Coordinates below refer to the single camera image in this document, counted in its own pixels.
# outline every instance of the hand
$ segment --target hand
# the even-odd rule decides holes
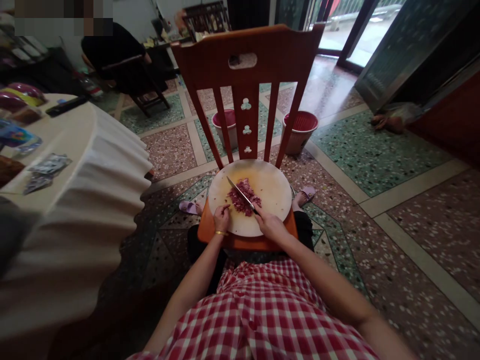
[[[229,206],[230,204],[225,204],[216,208],[215,214],[213,214],[213,221],[215,222],[216,231],[221,231],[224,233],[227,232],[230,225]]]
[[[267,238],[278,244],[281,240],[290,236],[289,231],[278,216],[266,212],[257,203],[253,203],[255,210],[259,215],[255,215],[256,222],[260,226],[260,230]]]

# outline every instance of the raw meat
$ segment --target raw meat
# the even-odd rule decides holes
[[[257,203],[258,206],[262,206],[262,199],[255,195],[254,191],[250,187],[249,179],[246,177],[244,179],[240,179],[240,181],[236,184],[236,186],[240,189],[242,193],[250,200],[250,202]],[[245,213],[245,216],[252,216],[254,213],[250,205],[245,201],[242,195],[239,194],[237,189],[234,187],[228,192],[228,196],[239,213]]]

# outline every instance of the plastic bag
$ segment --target plastic bag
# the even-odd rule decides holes
[[[423,115],[424,111],[413,102],[394,102],[382,108],[386,118],[400,117],[403,125],[411,124]]]

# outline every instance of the chair backrest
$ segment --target chair backrest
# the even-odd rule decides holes
[[[264,156],[264,160],[269,162],[280,82],[297,82],[289,116],[290,119],[296,119],[324,28],[324,23],[317,23],[312,31],[298,32],[290,30],[286,25],[275,25],[214,34],[191,46],[181,46],[178,42],[171,45],[191,101],[220,169],[223,167],[222,160],[197,90],[213,89],[228,161],[232,163],[233,155],[220,87],[231,86],[239,157],[256,159],[258,156],[259,84],[271,83]],[[231,68],[229,62],[231,56],[251,53],[256,55],[256,64],[253,67]],[[249,105],[242,106],[244,100],[247,100]],[[275,163],[277,168],[282,164],[293,125],[294,122],[289,121],[284,131]]]
[[[140,97],[155,90],[155,85],[145,66],[144,56],[136,55],[107,65],[102,70],[113,76],[121,92],[132,97]]]
[[[185,16],[182,19],[194,43],[197,41],[195,33],[222,33],[232,30],[223,1],[190,6],[184,10]]]

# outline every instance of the black pants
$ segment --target black pants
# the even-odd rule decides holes
[[[298,232],[298,241],[300,241],[310,250],[314,251],[314,245],[312,243],[312,236],[314,233],[312,231],[312,222],[310,221],[309,216],[303,211],[295,211],[293,215],[295,217],[296,230]],[[187,252],[188,259],[192,264],[197,261],[207,247],[206,243],[199,241],[197,237],[198,230],[198,225],[192,226],[190,229],[188,229]],[[217,292],[217,287],[219,285],[220,278],[222,277],[222,272],[227,258],[228,256],[225,251],[223,251],[223,249],[220,250],[206,296],[215,294]]]

